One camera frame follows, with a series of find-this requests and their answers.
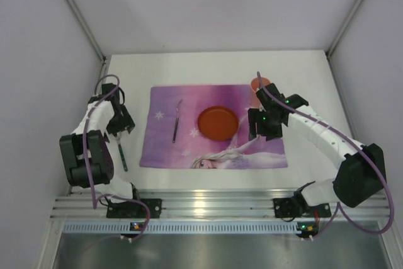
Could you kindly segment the pink plastic cup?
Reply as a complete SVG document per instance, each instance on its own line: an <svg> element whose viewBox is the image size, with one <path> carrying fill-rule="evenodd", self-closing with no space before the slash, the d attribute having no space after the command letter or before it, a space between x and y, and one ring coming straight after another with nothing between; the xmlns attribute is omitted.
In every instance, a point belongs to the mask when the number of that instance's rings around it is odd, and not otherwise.
<svg viewBox="0 0 403 269"><path fill-rule="evenodd" d="M255 77L250 83L249 104L251 108L259 108L261 105L258 97L256 96L258 90L259 90L259 79Z"/></svg>

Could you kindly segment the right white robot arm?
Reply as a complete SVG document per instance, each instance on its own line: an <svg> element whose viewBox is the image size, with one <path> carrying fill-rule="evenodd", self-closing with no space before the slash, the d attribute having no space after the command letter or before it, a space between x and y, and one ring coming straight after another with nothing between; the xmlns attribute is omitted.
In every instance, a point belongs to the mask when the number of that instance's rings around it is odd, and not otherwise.
<svg viewBox="0 0 403 269"><path fill-rule="evenodd" d="M289 127L304 136L336 169L333 178L311 181L294 191L292 201L299 212L326 203L341 202L355 208L384 188L385 160L376 144L368 146L330 126L298 94L281 94L271 83L256 89L258 109L248 111L249 138L266 140L283 136Z"/></svg>

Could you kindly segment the orange plastic plate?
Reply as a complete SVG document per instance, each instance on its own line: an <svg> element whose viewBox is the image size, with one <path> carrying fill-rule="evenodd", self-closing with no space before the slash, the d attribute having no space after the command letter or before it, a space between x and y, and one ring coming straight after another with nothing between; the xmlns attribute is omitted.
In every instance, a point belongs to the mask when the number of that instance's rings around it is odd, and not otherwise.
<svg viewBox="0 0 403 269"><path fill-rule="evenodd" d="M220 142L236 135L239 119L232 110L224 106L211 106L199 114L197 126L204 137Z"/></svg>

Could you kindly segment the spoon with teal handle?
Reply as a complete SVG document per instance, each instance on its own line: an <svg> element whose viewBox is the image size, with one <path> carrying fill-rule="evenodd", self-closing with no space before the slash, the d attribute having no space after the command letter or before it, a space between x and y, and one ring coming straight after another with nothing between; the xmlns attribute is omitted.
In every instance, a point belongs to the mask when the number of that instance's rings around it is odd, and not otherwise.
<svg viewBox="0 0 403 269"><path fill-rule="evenodd" d="M119 150L119 154L120 154L120 159L121 159L122 165L123 165L123 170L125 172L128 172L128 166L127 166L125 154L124 154L122 143L121 143L121 138L122 138L122 133L121 132L117 133L116 142L117 142L117 146L118 146L118 150Z"/></svg>

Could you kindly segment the purple printed cloth placemat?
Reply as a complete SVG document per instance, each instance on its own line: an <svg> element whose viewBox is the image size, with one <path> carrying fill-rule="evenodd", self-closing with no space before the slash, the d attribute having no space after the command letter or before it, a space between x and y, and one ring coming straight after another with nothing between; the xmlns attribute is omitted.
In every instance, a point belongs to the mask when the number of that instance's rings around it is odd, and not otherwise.
<svg viewBox="0 0 403 269"><path fill-rule="evenodd" d="M276 169L288 166L282 139L249 141L247 111L250 87L246 84L154 86L145 128L140 166L162 169ZM176 142L172 143L179 109ZM233 138L214 141L197 126L199 114L211 106L224 106L239 119Z"/></svg>

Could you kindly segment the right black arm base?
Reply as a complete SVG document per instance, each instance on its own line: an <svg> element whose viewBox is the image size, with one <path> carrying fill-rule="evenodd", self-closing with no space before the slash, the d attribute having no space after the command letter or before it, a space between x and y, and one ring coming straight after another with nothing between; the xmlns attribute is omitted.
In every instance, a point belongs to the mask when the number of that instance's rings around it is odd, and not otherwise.
<svg viewBox="0 0 403 269"><path fill-rule="evenodd" d="M279 219L297 219L297 218L330 218L332 216L328 203L316 206L308 206L302 196L302 189L296 190L291 197L274 198L273 207L275 217Z"/></svg>

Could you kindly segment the fork with teal handle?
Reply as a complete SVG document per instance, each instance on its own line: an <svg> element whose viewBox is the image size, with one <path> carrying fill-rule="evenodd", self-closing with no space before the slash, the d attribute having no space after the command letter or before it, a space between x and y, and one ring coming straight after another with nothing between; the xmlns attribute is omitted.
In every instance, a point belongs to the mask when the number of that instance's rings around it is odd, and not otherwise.
<svg viewBox="0 0 403 269"><path fill-rule="evenodd" d="M176 142L176 137L178 133L178 127L179 127L179 109L181 106L183 99L180 99L176 105L176 119L175 119L175 124L174 124L174 132L173 132L173 138L172 138L172 143L174 144Z"/></svg>

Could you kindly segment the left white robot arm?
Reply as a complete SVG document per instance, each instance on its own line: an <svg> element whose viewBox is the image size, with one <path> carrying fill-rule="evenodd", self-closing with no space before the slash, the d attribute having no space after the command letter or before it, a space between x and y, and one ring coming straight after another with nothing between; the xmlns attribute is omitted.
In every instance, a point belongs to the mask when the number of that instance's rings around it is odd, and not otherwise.
<svg viewBox="0 0 403 269"><path fill-rule="evenodd" d="M111 155L112 151L122 153L119 136L135 128L124 102L125 94L117 84L103 84L101 93L88 101L79 126L59 139L68 183L90 189L94 199L97 193L117 203L135 199L134 185L115 173Z"/></svg>

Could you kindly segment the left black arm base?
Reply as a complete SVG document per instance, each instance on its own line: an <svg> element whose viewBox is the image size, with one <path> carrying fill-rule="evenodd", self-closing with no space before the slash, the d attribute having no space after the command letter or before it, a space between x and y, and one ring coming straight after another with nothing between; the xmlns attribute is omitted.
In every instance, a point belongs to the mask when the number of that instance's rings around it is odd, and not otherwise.
<svg viewBox="0 0 403 269"><path fill-rule="evenodd" d="M160 198L142 198L140 200L150 210L150 216L143 205L133 202L108 203L106 217L109 219L151 219L160 218L162 200Z"/></svg>

